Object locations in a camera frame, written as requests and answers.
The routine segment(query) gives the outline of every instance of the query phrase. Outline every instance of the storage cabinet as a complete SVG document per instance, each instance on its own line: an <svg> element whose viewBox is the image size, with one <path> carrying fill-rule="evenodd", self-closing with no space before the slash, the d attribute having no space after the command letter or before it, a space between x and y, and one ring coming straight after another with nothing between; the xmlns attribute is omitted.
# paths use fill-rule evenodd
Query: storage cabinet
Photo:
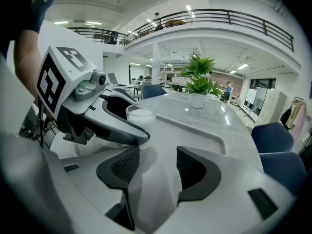
<svg viewBox="0 0 312 234"><path fill-rule="evenodd" d="M286 96L280 91L268 89L261 112L255 125L263 125L279 121Z"/></svg>

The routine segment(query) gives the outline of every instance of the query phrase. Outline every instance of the railing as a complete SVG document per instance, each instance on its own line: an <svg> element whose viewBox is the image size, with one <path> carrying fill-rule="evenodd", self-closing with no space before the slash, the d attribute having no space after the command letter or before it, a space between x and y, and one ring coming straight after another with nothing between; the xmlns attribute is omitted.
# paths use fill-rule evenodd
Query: railing
<svg viewBox="0 0 312 234"><path fill-rule="evenodd" d="M293 37L280 27L259 17L238 11L222 9L196 9L192 11L181 11L161 17L155 20L154 24L152 24L153 22L146 23L134 30L133 33L128 34L126 44L159 30L160 25L170 28L195 22L220 22L250 28L279 41L293 51Z"/></svg>
<svg viewBox="0 0 312 234"><path fill-rule="evenodd" d="M86 27L69 27L68 29L101 43L124 46L127 42L127 35L116 31Z"/></svg>

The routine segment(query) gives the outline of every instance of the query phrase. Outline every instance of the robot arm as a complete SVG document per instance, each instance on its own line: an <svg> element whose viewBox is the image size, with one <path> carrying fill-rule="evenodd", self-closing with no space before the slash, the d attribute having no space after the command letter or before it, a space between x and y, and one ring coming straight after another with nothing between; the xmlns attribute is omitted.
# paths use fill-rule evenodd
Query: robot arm
<svg viewBox="0 0 312 234"><path fill-rule="evenodd" d="M36 89L64 139L87 144L95 134L128 145L148 141L146 131L127 121L125 109L134 101L106 88L106 74L96 69L76 49L49 47L44 57Z"/></svg>

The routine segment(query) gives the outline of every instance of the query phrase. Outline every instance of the pillar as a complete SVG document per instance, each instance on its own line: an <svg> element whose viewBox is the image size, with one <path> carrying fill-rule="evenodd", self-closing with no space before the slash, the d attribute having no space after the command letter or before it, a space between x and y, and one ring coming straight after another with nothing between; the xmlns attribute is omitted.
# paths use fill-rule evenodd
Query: pillar
<svg viewBox="0 0 312 234"><path fill-rule="evenodd" d="M153 43L153 69L152 69L152 84L159 84L160 71L160 51L158 42Z"/></svg>

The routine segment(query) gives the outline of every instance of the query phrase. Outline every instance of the clear plastic cup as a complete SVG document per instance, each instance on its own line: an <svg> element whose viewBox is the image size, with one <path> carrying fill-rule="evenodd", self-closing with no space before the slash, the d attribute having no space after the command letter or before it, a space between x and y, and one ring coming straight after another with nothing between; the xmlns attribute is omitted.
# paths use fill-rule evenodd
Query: clear plastic cup
<svg viewBox="0 0 312 234"><path fill-rule="evenodd" d="M156 120L156 108L147 104L136 104L126 108L127 120L134 125L143 128L152 138L152 129ZM140 145L140 149L146 149L151 145L151 138Z"/></svg>

